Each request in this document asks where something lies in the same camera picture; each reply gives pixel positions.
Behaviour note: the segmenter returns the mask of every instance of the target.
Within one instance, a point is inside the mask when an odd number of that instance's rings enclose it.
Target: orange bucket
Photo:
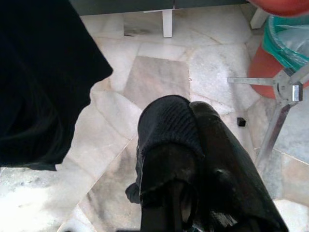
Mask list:
[[[249,78],[274,78],[284,67],[269,53],[263,50],[261,45],[251,62],[248,71]],[[275,98],[273,87],[251,85],[252,88],[260,95],[267,98]]]

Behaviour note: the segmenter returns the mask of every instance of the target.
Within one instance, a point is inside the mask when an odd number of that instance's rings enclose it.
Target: red trash bin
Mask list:
[[[299,16],[309,12],[309,0],[250,0],[264,11],[279,16]]]
[[[284,67],[271,54],[263,50],[260,45],[251,62],[248,71],[249,78],[273,78]],[[252,88],[260,95],[267,98],[275,98],[274,90],[271,86],[251,85]]]

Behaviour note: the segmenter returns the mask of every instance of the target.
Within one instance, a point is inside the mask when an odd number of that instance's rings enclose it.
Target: metal tripod base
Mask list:
[[[276,109],[257,155],[255,165],[260,173],[265,170],[272,149],[290,109],[303,100],[303,84],[309,81],[309,63],[296,73],[291,69],[280,71],[274,78],[228,78],[229,83],[273,86]]]

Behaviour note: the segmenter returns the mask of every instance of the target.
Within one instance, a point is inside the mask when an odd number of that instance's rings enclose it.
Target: floor tile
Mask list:
[[[282,157],[284,155],[273,150],[269,160],[267,161],[267,167],[261,174],[262,180],[268,190],[270,197],[274,199],[283,198],[283,179],[282,179]]]
[[[285,155],[282,175],[284,198],[309,206],[309,165]]]
[[[70,217],[57,232],[97,232],[79,206],[76,206]]]
[[[92,101],[79,115],[67,156],[98,179],[128,142],[129,139],[113,128]]]
[[[294,106],[286,118],[275,147],[301,161],[309,163],[309,88],[304,100]]]
[[[227,79],[246,77],[249,64],[244,44],[199,48],[189,62],[191,91],[236,112],[247,110],[260,96],[249,85],[230,84]]]
[[[190,29],[187,10],[173,11],[173,37],[163,37],[162,13],[125,13],[125,37],[130,40],[181,46],[211,45],[217,41]]]
[[[188,9],[191,29],[220,44],[244,43],[251,37],[248,22],[238,5]]]
[[[274,201],[274,203],[289,232],[309,231],[309,209],[306,206],[288,200]]]
[[[130,203],[125,194],[136,178],[136,145],[137,137],[111,163],[79,204],[98,232],[140,228],[140,205]]]
[[[246,114],[245,112],[230,113],[228,115],[222,115],[221,119],[230,129],[230,131],[234,134],[234,136],[238,139],[240,144],[245,148],[251,159],[255,161],[256,153],[252,145],[248,125],[246,125],[245,127],[239,127],[237,125],[237,117],[243,117],[244,119],[246,119]]]
[[[81,20],[92,36],[122,38],[124,35],[123,14],[84,15]]]
[[[137,124],[141,115],[141,109],[116,92],[93,91],[91,98],[105,120],[122,137],[131,140],[137,133]]]
[[[272,119],[276,101],[261,97],[248,111],[248,126],[254,148],[260,148]]]
[[[6,168],[0,182],[0,231],[57,231],[94,179],[70,158],[57,172]]]
[[[170,94],[189,98],[189,71],[186,63],[137,57],[124,96],[144,109],[157,98]]]
[[[173,11],[173,37],[163,38],[162,14],[124,14],[125,36],[133,40],[184,46],[244,43],[251,30],[239,6]]]
[[[134,59],[140,48],[140,43],[124,39],[116,40],[99,37],[94,39],[113,68],[113,73],[109,77],[111,88],[115,91],[123,91]]]
[[[138,56],[186,61],[186,47],[160,43],[142,43]]]
[[[258,47],[263,40],[263,35],[253,35],[246,43],[250,58],[253,59]]]

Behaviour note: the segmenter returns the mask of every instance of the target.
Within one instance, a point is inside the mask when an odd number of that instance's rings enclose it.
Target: grey marble tile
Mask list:
[[[62,223],[57,232],[97,232],[79,206],[70,217]]]
[[[245,127],[239,127],[237,125],[237,117],[243,117],[244,119],[247,118],[245,112],[234,112],[228,115],[222,115],[221,119],[230,129],[230,131],[234,134],[234,136],[238,139],[240,144],[245,148],[245,150],[248,152],[254,162],[256,158],[256,153],[252,145],[248,125]]]
[[[124,96],[144,109],[152,101],[169,94],[189,98],[187,64],[167,59],[136,57]]]
[[[275,199],[283,198],[283,178],[282,178],[282,157],[284,155],[273,150],[270,154],[269,160],[267,161],[267,167],[263,173],[261,173],[262,180],[266,189],[268,190],[270,197]]]
[[[274,99],[261,97],[248,111],[248,126],[254,148],[260,148],[276,107]]]
[[[299,160],[309,163],[309,88],[304,100],[294,106],[283,125],[275,147]]]
[[[230,84],[229,77],[246,77],[250,58],[244,44],[196,49],[190,62],[191,92],[242,112],[260,97],[249,86]]]
[[[263,35],[253,35],[246,43],[250,58],[253,59],[255,53],[263,40]]]
[[[184,46],[246,42],[249,25],[238,6],[199,7],[173,11],[173,37],[163,38],[162,14],[124,14],[125,36],[132,40]]]
[[[111,89],[123,91],[141,43],[126,39],[117,40],[99,37],[94,37],[94,40],[113,68],[113,73],[108,78]],[[106,85],[102,87],[95,85],[95,87],[96,90],[106,89]]]
[[[79,203],[97,232],[140,228],[140,206],[130,203],[125,194],[136,178],[136,145],[137,138],[111,163]]]
[[[124,35],[123,14],[97,14],[81,16],[91,36],[122,38]]]
[[[284,198],[309,206],[309,165],[284,155]]]

